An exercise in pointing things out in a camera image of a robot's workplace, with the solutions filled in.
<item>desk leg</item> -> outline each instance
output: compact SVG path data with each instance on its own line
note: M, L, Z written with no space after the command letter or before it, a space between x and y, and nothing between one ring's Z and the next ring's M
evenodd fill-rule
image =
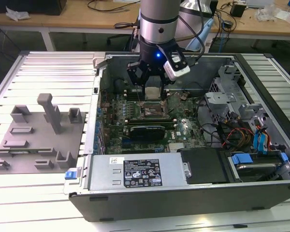
M42 34L47 51L48 52L56 51L56 47L55 47L54 42L52 41L52 39L49 35L49 32L48 31L41 31L41 34Z
M82 33L82 38L83 38L83 44L87 44L88 40L87 40L86 33Z
M215 33L209 33L206 40L205 40L205 53L209 53L209 49L211 48L213 39L215 38L216 34Z
M253 44L251 45L251 47L252 47L252 48L257 48L259 41L260 41L260 40L255 40L255 41L253 42Z

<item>warning sticker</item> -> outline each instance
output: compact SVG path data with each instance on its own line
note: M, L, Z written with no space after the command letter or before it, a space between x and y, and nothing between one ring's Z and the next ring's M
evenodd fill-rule
M124 161L126 188L162 186L159 159Z

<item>cable on desk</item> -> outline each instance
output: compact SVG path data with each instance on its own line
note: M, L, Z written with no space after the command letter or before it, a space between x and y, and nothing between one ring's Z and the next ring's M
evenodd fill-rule
M18 51L20 52L21 49L13 42L13 40L0 28L0 31L6 36L6 38L8 38L11 43L18 49Z
M224 21L224 20L222 19L222 15L221 15L222 12L226 13L228 16L230 16L230 17L234 20L234 27L233 27L233 28L231 28L231 29L226 29L226 28L223 28L223 27L221 26L221 24L222 24L223 21ZM228 12L223 11L223 10L216 10L215 16L218 18L219 28L218 28L218 32L217 32L215 38L214 38L213 41L212 41L211 47L213 46L213 44L215 44L215 42L216 42L216 40L217 40L217 37L218 37L218 34L220 33L220 36L219 36L219 37L221 37L222 31L224 31L224 32L227 33L227 36L226 36L227 39L226 39L226 42L224 42L224 43L222 44L222 45L223 45L223 48L222 48L221 50L223 50L224 47L226 46L227 42L228 42L229 39L230 39L230 33L236 29L236 27L237 27L237 22L236 22L236 19L235 19L232 15L230 15Z
M123 9L124 7L139 3L140 1L132 2L132 3L129 3L129 4L126 4L126 5L123 5L123 6L119 6L119 7L113 8L113 9L106 9L106 10L98 9L98 8L90 6L90 4L93 3L93 2L96 2L96 0L90 1L87 4L87 7L92 9L92 10L94 10L94 11L103 12L103 13L120 13L120 12L123 12L123 11L127 11L126 9Z
M233 5L234 5L234 1L229 1L229 2L226 2L225 4L222 4L222 6L220 7L220 9L221 10L224 10L228 6L233 6Z

